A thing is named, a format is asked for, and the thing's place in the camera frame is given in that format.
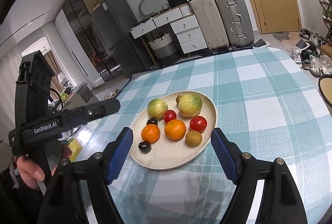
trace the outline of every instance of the tablecloth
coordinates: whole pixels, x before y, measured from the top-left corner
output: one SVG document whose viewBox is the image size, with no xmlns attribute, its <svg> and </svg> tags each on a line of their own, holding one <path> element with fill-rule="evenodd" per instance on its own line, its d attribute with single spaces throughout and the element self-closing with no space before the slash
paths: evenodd
<svg viewBox="0 0 332 224">
<path fill-rule="evenodd" d="M 262 160 L 283 158 L 308 223 L 318 222 L 332 199 L 332 118 L 306 75 L 278 49 L 206 57 L 132 80 L 118 96 L 120 111 L 100 121 L 79 159 L 102 151 L 150 100 L 182 90 L 213 100 L 217 127 L 242 151 Z M 235 186 L 209 144 L 188 164 L 167 171 L 146 169 L 128 155 L 109 188 L 126 224 L 185 224 L 219 223 Z M 259 181 L 247 223 L 255 222 L 262 188 Z"/>
</svg>

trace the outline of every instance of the orange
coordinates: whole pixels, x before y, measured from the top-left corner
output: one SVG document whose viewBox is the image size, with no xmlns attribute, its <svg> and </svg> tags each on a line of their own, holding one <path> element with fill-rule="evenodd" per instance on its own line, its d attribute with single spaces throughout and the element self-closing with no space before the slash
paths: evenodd
<svg viewBox="0 0 332 224">
<path fill-rule="evenodd" d="M 169 139 L 179 140 L 186 134 L 186 125 L 181 120 L 174 119 L 165 125 L 164 131 Z"/>
<path fill-rule="evenodd" d="M 155 143 L 160 138 L 160 129 L 155 124 L 148 124 L 142 129 L 141 137 L 149 143 Z"/>
</svg>

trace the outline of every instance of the plate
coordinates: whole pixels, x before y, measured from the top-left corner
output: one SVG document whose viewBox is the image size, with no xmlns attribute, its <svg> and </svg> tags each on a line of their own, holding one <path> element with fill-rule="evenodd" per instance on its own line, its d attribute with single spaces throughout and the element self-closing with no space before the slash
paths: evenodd
<svg viewBox="0 0 332 224">
<path fill-rule="evenodd" d="M 212 100 L 206 95 L 194 91 L 175 92 L 165 95 L 160 99 L 167 103 L 170 110 L 176 112 L 177 119 L 180 119 L 185 123 L 187 129 L 186 132 L 188 132 L 190 130 L 189 123 L 191 118 L 179 114 L 175 99 L 178 95 L 190 93 L 195 93 L 201 97 L 203 106 L 199 115 L 207 120 L 207 127 L 205 131 L 202 132 L 203 139 L 200 145 L 189 147 L 185 143 L 185 137 L 178 141 L 168 139 L 164 132 L 166 123 L 161 119 L 158 121 L 158 127 L 160 129 L 159 140 L 151 144 L 151 151 L 149 153 L 143 154 L 138 149 L 138 144 L 143 141 L 141 131 L 146 126 L 147 120 L 150 119 L 145 108 L 131 125 L 131 129 L 134 133 L 134 141 L 130 149 L 130 155 L 137 163 L 149 169 L 173 169 L 188 163 L 204 150 L 210 142 L 211 131 L 216 126 L 217 109 Z"/>
</svg>

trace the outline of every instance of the drawer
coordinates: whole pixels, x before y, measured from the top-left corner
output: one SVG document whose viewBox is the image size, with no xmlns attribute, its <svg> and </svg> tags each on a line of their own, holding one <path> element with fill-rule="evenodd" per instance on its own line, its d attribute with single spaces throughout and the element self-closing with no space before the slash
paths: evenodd
<svg viewBox="0 0 332 224">
<path fill-rule="evenodd" d="M 173 20 L 182 18 L 182 12 L 179 8 L 170 10 L 164 14 L 159 15 L 153 19 L 157 27 L 163 26 L 164 24 L 170 23 Z"/>
<path fill-rule="evenodd" d="M 134 39 L 139 38 L 143 34 L 146 34 L 148 32 L 151 32 L 156 28 L 154 22 L 152 19 L 144 22 L 143 24 L 140 24 L 139 26 L 136 26 L 132 31 L 132 37 Z"/>
<path fill-rule="evenodd" d="M 183 32 L 176 34 L 180 43 L 184 43 L 190 40 L 194 40 L 203 37 L 203 33 L 200 27 L 192 28 Z"/>
<path fill-rule="evenodd" d="M 187 41 L 185 43 L 180 44 L 183 50 L 183 53 L 193 52 L 195 50 L 205 49 L 208 46 L 206 45 L 204 37 L 197 38 L 194 40 Z"/>
<path fill-rule="evenodd" d="M 187 5 L 184 5 L 184 6 L 181 6 L 181 7 L 180 7 L 180 10 L 181 10 L 182 15 L 183 15 L 184 17 L 189 16 L 189 15 L 192 14 L 192 12 L 190 11 L 190 7 L 189 7 L 188 4 L 187 4 Z"/>
<path fill-rule="evenodd" d="M 189 16 L 187 18 L 183 18 L 177 20 L 176 22 L 171 23 L 172 29 L 175 34 L 183 32 L 188 29 L 192 29 L 198 27 L 198 22 L 195 15 Z"/>
</svg>

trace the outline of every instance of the hand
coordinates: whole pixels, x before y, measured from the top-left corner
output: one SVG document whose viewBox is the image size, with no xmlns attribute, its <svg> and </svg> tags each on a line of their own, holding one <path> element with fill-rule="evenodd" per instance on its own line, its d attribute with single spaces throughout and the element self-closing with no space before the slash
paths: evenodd
<svg viewBox="0 0 332 224">
<path fill-rule="evenodd" d="M 63 144 L 62 146 L 62 159 L 68 159 L 69 156 L 72 154 L 71 149 L 68 145 Z M 39 186 L 37 183 L 38 181 L 44 181 L 45 174 L 41 167 L 39 167 L 31 158 L 27 156 L 20 156 L 17 159 L 17 169 L 19 170 L 19 174 L 25 182 L 25 184 L 34 189 L 38 190 Z M 52 175 L 54 174 L 57 167 L 52 170 Z"/>
</svg>

